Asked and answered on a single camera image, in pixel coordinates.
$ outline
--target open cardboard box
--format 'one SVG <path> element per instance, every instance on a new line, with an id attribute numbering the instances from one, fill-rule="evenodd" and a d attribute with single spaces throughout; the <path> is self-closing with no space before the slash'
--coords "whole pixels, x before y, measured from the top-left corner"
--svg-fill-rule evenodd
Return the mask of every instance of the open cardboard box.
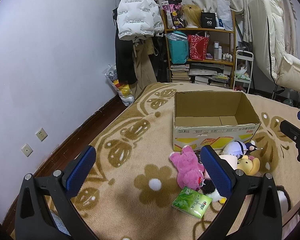
<path id="1" fill-rule="evenodd" d="M 232 141 L 249 142 L 261 122 L 247 96 L 234 91 L 176 92 L 173 148 L 194 151 L 211 145 L 222 150 Z"/>

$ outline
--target green tissue package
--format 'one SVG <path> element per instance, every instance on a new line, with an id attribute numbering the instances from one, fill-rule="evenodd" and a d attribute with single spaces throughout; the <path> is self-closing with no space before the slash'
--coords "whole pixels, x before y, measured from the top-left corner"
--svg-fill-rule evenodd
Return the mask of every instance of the green tissue package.
<path id="1" fill-rule="evenodd" d="M 207 197 L 193 189 L 184 187 L 172 206 L 184 213 L 201 219 L 210 205 L 212 198 Z"/>

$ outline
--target yellow plush toy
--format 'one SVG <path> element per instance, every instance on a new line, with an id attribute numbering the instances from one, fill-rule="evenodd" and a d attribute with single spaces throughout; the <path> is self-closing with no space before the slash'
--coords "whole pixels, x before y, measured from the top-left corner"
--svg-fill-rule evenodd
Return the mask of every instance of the yellow plush toy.
<path id="1" fill-rule="evenodd" d="M 260 168 L 260 161 L 258 158 L 254 158 L 252 161 L 249 160 L 247 155 L 244 155 L 242 159 L 238 160 L 237 169 L 243 170 L 246 175 L 255 175 Z"/>

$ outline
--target electrical outlet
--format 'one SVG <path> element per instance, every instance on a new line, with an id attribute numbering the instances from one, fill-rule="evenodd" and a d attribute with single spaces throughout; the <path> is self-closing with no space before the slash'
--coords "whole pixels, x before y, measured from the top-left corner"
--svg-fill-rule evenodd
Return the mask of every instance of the electrical outlet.
<path id="1" fill-rule="evenodd" d="M 45 132 L 45 130 L 43 128 L 41 128 L 39 131 L 37 131 L 36 135 L 40 141 L 43 141 L 48 136 L 48 134 Z"/>
<path id="2" fill-rule="evenodd" d="M 25 146 L 21 148 L 21 151 L 25 154 L 25 156 L 29 157 L 29 155 L 33 152 L 31 147 L 26 143 Z"/>

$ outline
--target small bottle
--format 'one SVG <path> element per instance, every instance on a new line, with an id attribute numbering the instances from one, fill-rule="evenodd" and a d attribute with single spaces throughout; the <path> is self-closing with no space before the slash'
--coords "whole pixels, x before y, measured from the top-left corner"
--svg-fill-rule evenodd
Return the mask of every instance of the small bottle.
<path id="1" fill-rule="evenodd" d="M 214 59 L 219 60 L 219 43 L 214 43 Z"/>
<path id="2" fill-rule="evenodd" d="M 222 59 L 222 47 L 219 46 L 219 59 Z"/>

